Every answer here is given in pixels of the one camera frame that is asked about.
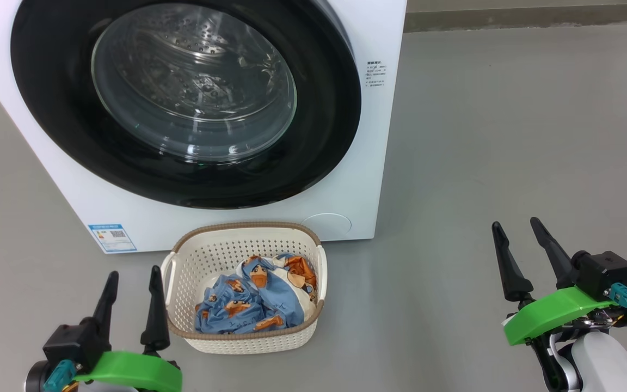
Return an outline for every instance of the fabric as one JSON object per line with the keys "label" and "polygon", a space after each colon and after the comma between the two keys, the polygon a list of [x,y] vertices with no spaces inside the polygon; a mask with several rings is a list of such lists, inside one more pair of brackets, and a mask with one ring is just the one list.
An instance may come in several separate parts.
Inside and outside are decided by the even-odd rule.
{"label": "fabric", "polygon": [[296,327],[316,312],[316,274],[301,256],[251,256],[220,275],[195,306],[195,330],[252,333]]}
{"label": "fabric", "polygon": [[195,310],[195,329],[202,333],[251,333],[266,318],[261,296],[238,275],[219,276]]}
{"label": "fabric", "polygon": [[281,274],[274,273],[276,267],[271,261],[260,256],[251,256],[239,266],[237,274],[249,281],[263,298],[263,305],[268,308],[268,316],[281,318],[283,325],[272,325],[275,329],[296,327],[304,322],[304,309],[293,287]]}
{"label": "fabric", "polygon": [[311,302],[316,302],[316,274],[305,258],[291,253],[283,253],[274,258],[272,263],[286,270],[292,285],[308,293]]}

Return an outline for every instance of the glass door window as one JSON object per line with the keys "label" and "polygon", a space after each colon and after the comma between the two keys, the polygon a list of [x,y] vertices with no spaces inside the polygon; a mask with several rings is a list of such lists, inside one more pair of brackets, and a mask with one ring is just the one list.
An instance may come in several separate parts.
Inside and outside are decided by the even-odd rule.
{"label": "glass door window", "polygon": [[287,131],[297,107],[292,72],[272,43],[199,5],[122,15],[97,40],[91,73],[122,127],[186,161],[255,156]]}

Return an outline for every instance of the basket rim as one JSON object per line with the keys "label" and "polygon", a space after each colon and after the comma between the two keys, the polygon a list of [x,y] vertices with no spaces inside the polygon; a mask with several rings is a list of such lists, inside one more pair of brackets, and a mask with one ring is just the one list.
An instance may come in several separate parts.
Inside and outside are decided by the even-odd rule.
{"label": "basket rim", "polygon": [[289,222],[243,222],[243,223],[224,223],[222,225],[211,225],[204,226],[203,228],[194,229],[193,231],[189,231],[189,233],[185,234],[176,245],[171,249],[172,252],[178,253],[181,246],[187,242],[190,238],[202,234],[207,233],[209,231],[221,231],[221,230],[229,230],[229,229],[294,229],[303,231],[306,235],[310,236],[313,239],[313,242],[316,246],[321,246],[321,240],[318,239],[316,233],[311,231],[311,229],[307,228],[304,225],[299,225],[298,223],[289,223]]}
{"label": "basket rim", "polygon": [[[303,231],[306,235],[310,236],[313,239],[313,242],[316,246],[321,246],[321,240],[316,236],[316,233],[311,231],[311,229],[306,226],[299,225],[298,223],[289,223],[289,222],[244,222],[244,223],[225,223],[222,225],[211,225],[204,226],[203,228],[198,228],[190,231],[185,234],[171,249],[172,253],[179,253],[179,249],[183,246],[184,243],[187,242],[190,238],[202,234],[207,233],[209,231],[221,231],[221,230],[229,230],[229,229],[257,229],[257,228],[279,228],[279,229],[294,229]],[[273,338],[277,336],[291,335],[293,333],[301,332],[306,328],[311,327],[311,325],[318,320],[318,316],[321,314],[323,310],[323,306],[325,305],[324,299],[319,299],[316,303],[316,311],[309,317],[301,325],[297,325],[292,328],[285,328],[281,330],[269,330],[268,332],[258,332],[258,333],[243,333],[239,335],[212,335],[209,333],[197,333],[197,332],[185,332],[177,327],[174,322],[171,320],[171,317],[168,317],[167,314],[167,322],[169,325],[169,330],[179,337],[190,340],[250,340],[250,339],[262,339],[262,338]]]}

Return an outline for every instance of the green plastic bracket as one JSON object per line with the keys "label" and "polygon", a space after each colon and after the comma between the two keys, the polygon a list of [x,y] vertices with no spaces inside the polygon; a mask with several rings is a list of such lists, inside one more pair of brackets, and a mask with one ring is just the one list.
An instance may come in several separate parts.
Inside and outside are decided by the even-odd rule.
{"label": "green plastic bracket", "polygon": [[124,351],[103,353],[94,371],[87,375],[77,375],[74,380],[94,380],[157,392],[181,392],[182,388],[181,370],[171,363],[150,355]]}
{"label": "green plastic bracket", "polygon": [[522,308],[505,325],[505,336],[509,345],[521,345],[527,338],[535,338],[594,309],[611,305],[616,303],[596,301],[577,287],[560,289]]}

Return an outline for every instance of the blue clothing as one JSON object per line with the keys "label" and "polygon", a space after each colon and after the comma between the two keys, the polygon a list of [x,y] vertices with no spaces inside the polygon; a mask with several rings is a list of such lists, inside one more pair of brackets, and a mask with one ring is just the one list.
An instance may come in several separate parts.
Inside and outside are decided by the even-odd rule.
{"label": "blue clothing", "polygon": [[[286,271],[277,269],[286,278]],[[289,283],[274,273],[276,267],[271,262],[252,256],[243,263],[241,270],[243,280],[258,290],[266,308],[266,318],[280,316],[281,323],[272,323],[270,328],[291,328],[304,323],[304,310],[297,295]]]}
{"label": "blue clothing", "polygon": [[266,315],[263,301],[238,275],[221,275],[198,305],[195,330],[202,333],[252,333]]}

